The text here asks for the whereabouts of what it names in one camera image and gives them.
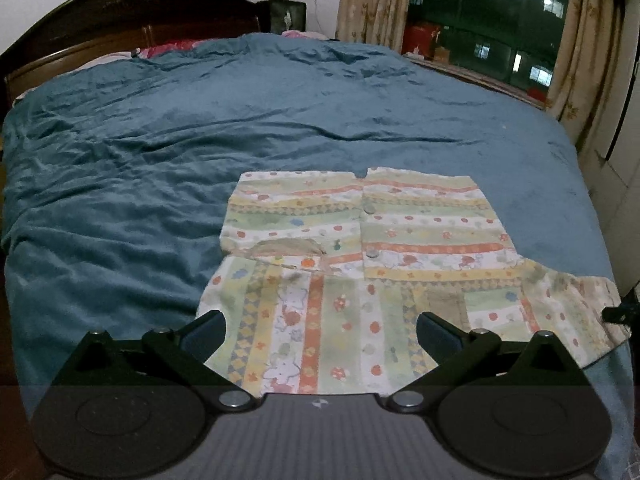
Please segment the colourful patterned child shirt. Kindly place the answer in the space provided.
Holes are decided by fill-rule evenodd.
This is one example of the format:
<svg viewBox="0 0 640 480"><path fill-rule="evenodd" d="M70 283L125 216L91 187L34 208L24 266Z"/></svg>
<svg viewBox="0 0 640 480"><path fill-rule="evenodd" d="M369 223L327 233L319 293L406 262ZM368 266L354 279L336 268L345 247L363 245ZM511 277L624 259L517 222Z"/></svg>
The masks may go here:
<svg viewBox="0 0 640 480"><path fill-rule="evenodd" d="M416 338L426 311L510 341L550 330L581 366L629 336L601 318L612 281L520 255L468 177L247 172L220 247L198 313L221 313L226 336L206 363L254 396L405 387L436 365Z"/></svg>

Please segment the teal blue bed blanket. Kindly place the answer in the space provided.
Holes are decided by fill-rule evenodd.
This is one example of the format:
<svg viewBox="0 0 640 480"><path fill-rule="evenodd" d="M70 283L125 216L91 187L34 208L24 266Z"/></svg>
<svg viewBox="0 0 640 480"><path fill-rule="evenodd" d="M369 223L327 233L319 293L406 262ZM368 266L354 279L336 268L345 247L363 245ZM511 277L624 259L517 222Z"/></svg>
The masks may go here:
<svg viewBox="0 0 640 480"><path fill-rule="evenodd" d="M60 479L620 479L628 339L588 366L486 328L389 394L254 396L178 346L242 174L468 177L518 253L612 280L551 117L366 44L251 34L23 92L3 125L6 294Z"/></svg>

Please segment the beige right curtain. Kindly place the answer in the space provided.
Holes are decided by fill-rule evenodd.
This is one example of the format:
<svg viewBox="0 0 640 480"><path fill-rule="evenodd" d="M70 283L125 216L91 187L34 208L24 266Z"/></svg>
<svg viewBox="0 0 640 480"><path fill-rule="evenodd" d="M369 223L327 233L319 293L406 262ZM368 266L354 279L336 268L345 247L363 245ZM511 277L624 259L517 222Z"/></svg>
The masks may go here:
<svg viewBox="0 0 640 480"><path fill-rule="evenodd" d="M568 0L546 111L577 151L589 148L611 91L620 48L620 11L614 0Z"/></svg>

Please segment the beige curtain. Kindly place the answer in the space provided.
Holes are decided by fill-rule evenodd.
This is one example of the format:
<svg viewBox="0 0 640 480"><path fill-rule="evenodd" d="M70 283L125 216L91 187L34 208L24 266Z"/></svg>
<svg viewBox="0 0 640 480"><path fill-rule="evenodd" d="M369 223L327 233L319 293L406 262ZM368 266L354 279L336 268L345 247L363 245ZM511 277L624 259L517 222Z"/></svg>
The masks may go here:
<svg viewBox="0 0 640 480"><path fill-rule="evenodd" d="M404 38L409 0L340 0L336 38L376 44L399 52Z"/></svg>
<svg viewBox="0 0 640 480"><path fill-rule="evenodd" d="M620 48L620 11L614 0L568 0L546 111L577 151L589 148L611 91Z"/></svg>

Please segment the red pink pillow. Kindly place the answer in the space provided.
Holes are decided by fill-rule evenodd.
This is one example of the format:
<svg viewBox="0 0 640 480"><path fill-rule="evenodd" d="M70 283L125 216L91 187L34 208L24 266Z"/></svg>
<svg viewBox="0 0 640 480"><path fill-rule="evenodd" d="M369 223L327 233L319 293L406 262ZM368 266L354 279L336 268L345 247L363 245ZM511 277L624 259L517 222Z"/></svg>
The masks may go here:
<svg viewBox="0 0 640 480"><path fill-rule="evenodd" d="M130 58L155 58L169 52L191 51L202 43L203 40L187 39L166 42L166 44L159 44L153 47L135 48L130 52Z"/></svg>

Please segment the red box on windowsill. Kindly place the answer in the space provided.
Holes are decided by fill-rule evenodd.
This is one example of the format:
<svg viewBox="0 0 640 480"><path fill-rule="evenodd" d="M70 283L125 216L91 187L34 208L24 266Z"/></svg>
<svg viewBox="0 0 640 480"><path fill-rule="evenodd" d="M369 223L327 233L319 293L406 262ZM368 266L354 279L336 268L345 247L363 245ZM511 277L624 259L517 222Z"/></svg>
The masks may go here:
<svg viewBox="0 0 640 480"><path fill-rule="evenodd" d="M439 25L431 23L408 25L404 32L401 53L412 53L424 58L432 58L435 55L441 29Z"/></svg>

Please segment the dark box by headboard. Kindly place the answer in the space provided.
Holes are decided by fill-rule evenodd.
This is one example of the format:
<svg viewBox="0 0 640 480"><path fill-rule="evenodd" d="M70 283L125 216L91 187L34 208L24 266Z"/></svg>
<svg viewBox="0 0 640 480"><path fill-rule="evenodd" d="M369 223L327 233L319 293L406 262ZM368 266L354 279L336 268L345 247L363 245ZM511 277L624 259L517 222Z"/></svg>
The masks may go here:
<svg viewBox="0 0 640 480"><path fill-rule="evenodd" d="M256 3L259 30L281 35L306 30L307 5L294 0L262 0Z"/></svg>

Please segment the dark wooden headboard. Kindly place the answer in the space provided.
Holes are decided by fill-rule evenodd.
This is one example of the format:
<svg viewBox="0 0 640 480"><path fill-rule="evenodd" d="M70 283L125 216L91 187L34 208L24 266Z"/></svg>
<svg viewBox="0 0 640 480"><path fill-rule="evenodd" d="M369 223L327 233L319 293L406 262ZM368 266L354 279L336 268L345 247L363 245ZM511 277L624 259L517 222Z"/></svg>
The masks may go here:
<svg viewBox="0 0 640 480"><path fill-rule="evenodd" d="M1 55L1 99L107 53L258 32L248 0L67 0Z"/></svg>

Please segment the beige left curtain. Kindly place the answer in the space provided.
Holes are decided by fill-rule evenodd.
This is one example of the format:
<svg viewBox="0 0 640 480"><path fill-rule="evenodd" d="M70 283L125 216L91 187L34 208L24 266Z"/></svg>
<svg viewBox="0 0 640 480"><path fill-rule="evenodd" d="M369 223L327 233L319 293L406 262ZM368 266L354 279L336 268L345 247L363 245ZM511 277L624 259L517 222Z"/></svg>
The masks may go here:
<svg viewBox="0 0 640 480"><path fill-rule="evenodd" d="M340 0L336 38L376 44L399 52L404 38L409 0Z"/></svg>

